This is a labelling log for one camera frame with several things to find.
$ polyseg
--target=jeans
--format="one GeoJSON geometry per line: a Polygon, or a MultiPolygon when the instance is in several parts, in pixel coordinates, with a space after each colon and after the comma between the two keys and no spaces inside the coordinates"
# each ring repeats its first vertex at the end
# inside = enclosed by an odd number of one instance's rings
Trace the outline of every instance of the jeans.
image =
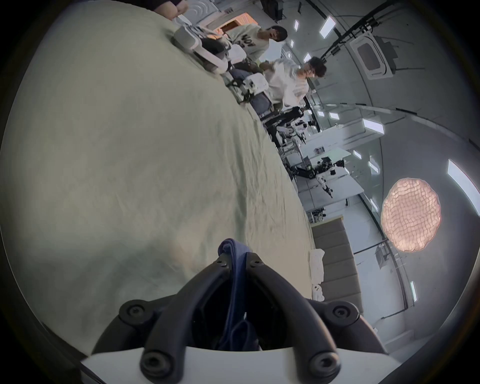
{"type": "MultiPolygon", "coordinates": [[[[230,74],[233,76],[234,79],[245,79],[252,73],[241,69],[232,69],[230,71],[230,74]]],[[[253,107],[257,115],[261,115],[262,113],[265,113],[270,109],[272,103],[270,102],[268,97],[265,96],[265,94],[260,93],[251,100],[250,105],[253,107]]]]}

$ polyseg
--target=white t-shirt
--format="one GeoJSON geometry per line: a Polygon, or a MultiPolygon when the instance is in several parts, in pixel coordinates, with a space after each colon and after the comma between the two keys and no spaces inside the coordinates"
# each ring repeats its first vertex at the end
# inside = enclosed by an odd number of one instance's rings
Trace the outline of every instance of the white t-shirt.
{"type": "Polygon", "coordinates": [[[239,25],[227,31],[227,35],[234,44],[243,48],[250,60],[256,61],[270,45],[270,40],[261,40],[257,37],[260,29],[261,27],[255,24],[239,25]]]}
{"type": "Polygon", "coordinates": [[[277,59],[273,63],[273,71],[265,71],[268,81],[265,94],[272,104],[282,103],[288,107],[296,107],[308,92],[306,79],[297,76],[299,66],[290,59],[277,59]]]}

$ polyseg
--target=black hair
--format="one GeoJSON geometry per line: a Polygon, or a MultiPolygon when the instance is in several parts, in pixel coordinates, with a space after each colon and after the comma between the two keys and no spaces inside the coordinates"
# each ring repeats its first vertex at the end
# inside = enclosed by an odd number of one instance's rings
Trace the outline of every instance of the black hair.
{"type": "Polygon", "coordinates": [[[288,33],[284,27],[281,27],[279,25],[274,25],[274,26],[271,26],[270,29],[276,29],[278,32],[278,36],[275,41],[281,42],[287,39],[288,33]]]}
{"type": "Polygon", "coordinates": [[[315,72],[316,77],[325,76],[325,72],[327,72],[327,67],[325,67],[325,64],[322,61],[322,59],[319,59],[318,57],[313,56],[310,60],[308,60],[308,63],[313,68],[313,71],[315,72]]]}

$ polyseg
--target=gray panel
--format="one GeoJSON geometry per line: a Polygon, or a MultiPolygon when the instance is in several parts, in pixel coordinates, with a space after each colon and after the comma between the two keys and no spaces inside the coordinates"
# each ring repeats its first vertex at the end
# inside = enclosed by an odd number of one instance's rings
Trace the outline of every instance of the gray panel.
{"type": "Polygon", "coordinates": [[[331,233],[326,236],[315,238],[315,244],[324,251],[328,248],[336,247],[337,245],[349,244],[348,236],[345,231],[331,233]]]}
{"type": "Polygon", "coordinates": [[[353,258],[353,253],[352,253],[350,244],[339,245],[337,247],[328,248],[324,251],[325,251],[325,255],[323,258],[324,266],[353,258]]]}
{"type": "Polygon", "coordinates": [[[312,227],[312,234],[314,238],[317,238],[343,230],[345,230],[345,227],[343,226],[342,219],[339,217],[338,219],[312,227]]]}
{"type": "Polygon", "coordinates": [[[358,276],[348,276],[341,279],[323,282],[320,284],[325,299],[339,300],[346,296],[360,293],[358,276]]]}
{"type": "Polygon", "coordinates": [[[324,283],[357,274],[357,266],[353,258],[324,265],[324,283]]]}

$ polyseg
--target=light green tablecloth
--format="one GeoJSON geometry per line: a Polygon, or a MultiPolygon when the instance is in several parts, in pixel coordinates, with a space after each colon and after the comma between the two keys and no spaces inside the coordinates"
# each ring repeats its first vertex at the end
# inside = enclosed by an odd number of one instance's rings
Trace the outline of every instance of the light green tablecloth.
{"type": "Polygon", "coordinates": [[[253,110],[112,1],[71,6],[25,74],[0,152],[0,225],[27,301],[90,353],[131,299],[177,292],[247,243],[309,296],[305,213],[253,110]]]}

